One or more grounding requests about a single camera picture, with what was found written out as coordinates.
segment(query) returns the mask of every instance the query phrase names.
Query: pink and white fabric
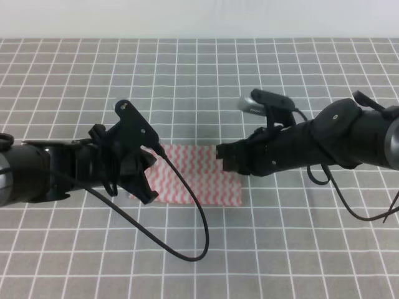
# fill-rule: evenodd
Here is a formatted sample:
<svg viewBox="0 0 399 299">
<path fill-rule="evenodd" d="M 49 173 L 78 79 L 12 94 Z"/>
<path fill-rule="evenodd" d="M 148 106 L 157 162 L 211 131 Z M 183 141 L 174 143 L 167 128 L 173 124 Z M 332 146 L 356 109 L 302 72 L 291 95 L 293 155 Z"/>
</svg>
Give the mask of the pink and white fabric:
<svg viewBox="0 0 399 299">
<path fill-rule="evenodd" d="M 216 160 L 215 146 L 164 145 L 163 147 L 201 205 L 240 206 L 242 204 L 239 175 L 222 170 L 222 161 Z M 159 193 L 156 199 L 158 202 L 194 204 L 184 185 L 162 158 L 157 157 L 156 163 L 147 169 L 145 174 L 151 188 Z"/>
</svg>

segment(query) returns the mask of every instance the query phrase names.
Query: black cable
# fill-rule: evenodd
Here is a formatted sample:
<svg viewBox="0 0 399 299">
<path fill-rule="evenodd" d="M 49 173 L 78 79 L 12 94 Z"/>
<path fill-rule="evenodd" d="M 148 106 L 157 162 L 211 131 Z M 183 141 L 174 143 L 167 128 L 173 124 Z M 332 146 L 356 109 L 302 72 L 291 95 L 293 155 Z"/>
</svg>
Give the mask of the black cable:
<svg viewBox="0 0 399 299">
<path fill-rule="evenodd" d="M 129 221 L 129 223 L 133 224 L 135 227 L 137 227 L 138 230 L 140 230 L 143 234 L 145 234 L 147 237 L 149 237 L 152 241 L 154 241 L 155 243 L 157 243 L 160 247 L 162 247 L 163 249 L 165 249 L 167 252 L 169 252 L 170 254 L 174 255 L 175 257 L 185 260 L 187 262 L 197 262 L 201 259 L 204 258 L 204 256 L 206 255 L 206 253 L 208 252 L 209 249 L 209 229 L 208 229 L 208 223 L 206 221 L 205 218 L 205 214 L 204 211 L 201 207 L 201 204 L 198 202 L 194 192 L 191 190 L 191 188 L 189 187 L 189 185 L 187 184 L 187 182 L 185 181 L 185 179 L 181 176 L 181 174 L 179 173 L 179 171 L 175 168 L 175 166 L 172 164 L 172 162 L 169 160 L 169 158 L 167 157 L 167 155 L 163 154 L 161 155 L 161 157 L 163 159 L 165 159 L 165 161 L 168 163 L 168 165 L 171 167 L 171 169 L 175 172 L 175 174 L 179 177 L 180 181 L 183 183 L 183 185 L 185 186 L 185 188 L 187 188 L 187 191 L 189 192 L 189 194 L 191 195 L 191 197 L 193 198 L 199 213 L 201 214 L 201 218 L 204 224 L 204 231 L 205 231 L 205 247 L 204 250 L 202 251 L 202 253 L 197 256 L 197 257 L 187 257 L 177 251 L 175 251 L 174 249 L 172 249 L 171 247 L 169 247 L 168 245 L 166 245 L 165 243 L 163 243 L 160 239 L 158 239 L 157 237 L 155 237 L 151 232 L 149 232 L 144 226 L 142 226 L 140 223 L 138 223 L 135 219 L 133 219 L 132 217 L 130 217 L 124 210 L 122 210 L 121 208 L 119 208 L 116 204 L 114 204 L 111 200 L 109 200 L 108 198 L 106 198 L 104 195 L 102 195 L 101 193 L 97 192 L 96 190 L 92 189 L 91 187 L 88 187 L 86 184 L 81 183 L 80 181 L 77 181 L 76 179 L 70 177 L 70 176 L 66 176 L 62 173 L 59 173 L 58 171 L 52 171 L 52 170 L 41 170 L 41 169 L 33 169 L 32 171 L 43 171 L 47 174 L 50 174 L 52 176 L 56 176 L 58 178 L 63 179 L 64 181 L 67 181 L 70 184 L 74 184 L 76 186 L 78 186 L 79 188 L 85 189 L 87 192 L 91 193 L 92 195 L 94 195 L 95 197 L 97 197 L 98 199 L 100 199 L 102 202 L 104 202 L 106 205 L 108 205 L 111 209 L 113 209 L 116 213 L 118 213 L 119 215 L 121 215 L 123 218 L 125 218 L 127 221 Z M 2 174 L 6 174 L 6 173 L 10 173 L 12 171 L 11 168 L 4 168 L 4 169 L 0 169 L 0 175 Z"/>
<path fill-rule="evenodd" d="M 326 180 L 326 181 L 319 181 L 318 179 L 316 179 L 316 178 L 314 177 L 313 173 L 312 173 L 312 170 L 310 169 L 310 166 L 307 166 L 307 167 L 306 167 L 306 171 L 307 171 L 307 176 L 309 177 L 309 179 L 310 179 L 313 183 L 315 183 L 315 184 L 317 184 L 317 185 L 323 186 L 323 185 L 327 185 L 327 184 L 330 182 L 330 179 L 329 179 L 328 177 L 327 177 L 327 180 Z"/>
<path fill-rule="evenodd" d="M 298 108 L 295 108 L 294 111 L 297 112 L 304 119 L 304 121 L 307 121 L 307 117 L 302 111 L 300 111 Z M 310 169 L 310 166 L 307 166 L 306 167 L 306 171 L 307 171 L 307 175 L 308 175 L 309 179 L 313 183 L 315 183 L 317 185 L 326 185 L 326 184 L 328 184 L 331 181 L 332 184 L 334 185 L 335 190 L 337 191 L 338 197 L 340 198 L 340 200 L 342 201 L 342 203 L 344 204 L 344 206 L 348 210 L 348 212 L 352 216 L 354 216 L 354 218 L 356 218 L 358 220 L 361 220 L 361 221 L 375 221 L 375 220 L 384 218 L 384 220 L 383 220 L 383 223 L 384 223 L 389 215 L 392 215 L 392 214 L 394 214 L 394 213 L 399 211 L 399 207 L 393 208 L 395 203 L 396 203 L 396 201 L 399 198 L 399 191 L 398 191 L 396 196 L 395 196 L 395 198 L 393 199 L 390 207 L 389 207 L 388 212 L 385 212 L 385 213 L 382 213 L 382 214 L 379 214 L 379 215 L 376 215 L 376 216 L 373 216 L 373 217 L 363 217 L 363 216 L 360 216 L 360 215 L 356 214 L 350 208 L 350 206 L 348 205 L 348 203 L 345 200 L 344 196 L 342 195 L 341 190 L 339 189 L 337 182 L 335 181 L 334 177 L 332 176 L 330 168 L 327 165 L 321 165 L 321 167 L 322 167 L 325 175 L 327 176 L 327 180 L 326 181 L 319 181 L 318 179 L 316 179 L 314 177 L 314 175 L 312 174 L 312 170 Z"/>
<path fill-rule="evenodd" d="M 361 221 L 374 221 L 374 220 L 378 220 L 378 219 L 381 219 L 381 218 L 384 218 L 384 217 L 388 217 L 389 215 L 392 215 L 392 214 L 394 214 L 394 213 L 396 213 L 396 212 L 399 211 L 399 207 L 396 207 L 396 208 L 394 208 L 394 209 L 390 209 L 390 211 L 388 211 L 388 212 L 381 213 L 381 214 L 376 215 L 376 216 L 373 216 L 373 217 L 363 217 L 363 216 L 360 216 L 360 215 L 356 214 L 356 213 L 350 208 L 350 206 L 347 204 L 347 202 L 346 202 L 344 196 L 343 196 L 342 193 L 341 193 L 341 190 L 340 190 L 339 187 L 338 187 L 337 182 L 335 181 L 334 177 L 333 177 L 332 174 L 331 174 L 330 169 L 329 169 L 329 168 L 326 168 L 324 172 L 325 172 L 325 175 L 331 179 L 331 182 L 332 182 L 332 184 L 334 185 L 335 190 L 337 191 L 338 197 L 341 199 L 342 203 L 344 204 L 344 206 L 346 207 L 346 209 L 348 210 L 348 212 L 349 212 L 352 216 L 354 216 L 354 218 L 356 218 L 356 219 L 358 219 L 358 220 L 361 220 Z M 398 199 L 398 197 L 399 197 L 399 191 L 398 191 L 398 193 L 396 194 L 396 196 L 395 196 L 393 202 L 396 202 L 396 200 Z"/>
<path fill-rule="evenodd" d="M 304 121 L 307 121 L 307 120 L 308 120 L 307 117 L 306 117 L 306 115 L 305 115 L 302 111 L 300 111 L 298 108 L 295 108 L 294 111 L 295 111 L 296 113 L 298 113 L 298 114 L 304 119 Z"/>
</svg>

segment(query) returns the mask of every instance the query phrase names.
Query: pink patterned cloth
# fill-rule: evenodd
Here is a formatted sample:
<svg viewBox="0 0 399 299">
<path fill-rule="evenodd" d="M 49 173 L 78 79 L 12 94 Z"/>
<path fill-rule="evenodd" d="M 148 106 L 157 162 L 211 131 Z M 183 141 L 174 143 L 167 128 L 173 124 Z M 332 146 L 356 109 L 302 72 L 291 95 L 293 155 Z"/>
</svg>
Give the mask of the pink patterned cloth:
<svg viewBox="0 0 399 299">
<path fill-rule="evenodd" d="M 241 206 L 241 182 L 236 173 L 222 171 L 215 146 L 164 145 L 166 154 L 196 194 L 200 204 Z M 190 194 L 165 160 L 145 171 L 158 202 L 194 204 Z"/>
</svg>

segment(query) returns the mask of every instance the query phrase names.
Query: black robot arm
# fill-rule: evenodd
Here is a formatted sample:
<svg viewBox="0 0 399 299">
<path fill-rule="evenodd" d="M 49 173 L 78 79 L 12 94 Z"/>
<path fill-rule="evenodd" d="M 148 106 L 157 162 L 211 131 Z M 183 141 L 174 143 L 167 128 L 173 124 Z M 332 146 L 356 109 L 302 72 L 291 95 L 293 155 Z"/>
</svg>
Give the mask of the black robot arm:
<svg viewBox="0 0 399 299">
<path fill-rule="evenodd" d="M 70 191 L 85 189 L 170 254 L 189 262 L 201 260 L 209 248 L 209 230 L 195 194 L 167 157 L 158 134 L 136 108 L 129 101 L 120 100 L 115 112 L 120 117 L 116 125 L 109 130 L 103 125 L 94 125 L 89 131 L 89 139 L 72 143 L 25 141 L 22 145 L 13 145 L 11 135 L 0 134 L 0 206 L 17 202 L 59 201 L 67 199 Z M 173 250 L 93 189 L 102 185 L 109 196 L 116 196 L 119 186 L 143 204 L 151 203 L 158 193 L 151 190 L 144 171 L 156 159 L 142 146 L 152 149 L 168 163 L 199 210 L 204 224 L 205 246 L 196 257 L 187 257 Z"/>
<path fill-rule="evenodd" d="M 361 92 L 353 93 L 353 97 L 359 105 L 372 110 L 363 110 L 346 98 L 333 102 L 313 120 L 307 120 L 290 98 L 252 91 L 240 108 L 266 116 L 267 127 L 258 128 L 247 139 L 218 145 L 217 158 L 223 160 L 223 170 L 267 176 L 306 167 L 314 183 L 327 184 L 331 180 L 339 191 L 328 165 L 354 169 L 367 163 L 399 169 L 399 107 L 383 108 Z M 294 112 L 300 113 L 305 122 L 296 124 Z M 322 165 L 327 181 L 313 177 L 310 167 L 316 164 Z M 339 195 L 347 206 L 340 192 Z M 366 218 L 349 211 L 360 220 L 376 220 L 393 212 L 397 197 L 390 210 L 378 217 Z"/>
</svg>

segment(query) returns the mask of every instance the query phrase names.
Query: gray grid surface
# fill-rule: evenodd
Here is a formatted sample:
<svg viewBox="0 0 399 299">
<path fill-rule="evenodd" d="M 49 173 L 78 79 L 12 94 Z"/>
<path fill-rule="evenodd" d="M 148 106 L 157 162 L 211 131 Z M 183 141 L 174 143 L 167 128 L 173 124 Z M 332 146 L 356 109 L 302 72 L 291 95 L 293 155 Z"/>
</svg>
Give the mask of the gray grid surface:
<svg viewBox="0 0 399 299">
<path fill-rule="evenodd" d="M 114 99 L 128 98 L 164 143 L 215 145 L 266 125 L 236 109 L 256 87 L 293 97 L 308 117 L 358 89 L 397 105 L 398 52 L 399 39 L 4 39 L 0 124 L 16 142 L 83 138 L 114 124 Z M 386 169 L 334 174 L 361 214 L 383 212 L 398 187 Z M 203 247 L 194 207 L 113 201 L 174 248 Z M 205 207 L 211 249 L 198 263 L 165 254 L 84 192 L 2 208 L 0 298 L 399 297 L 398 216 L 359 222 L 304 169 L 243 178 L 243 202 Z"/>
</svg>

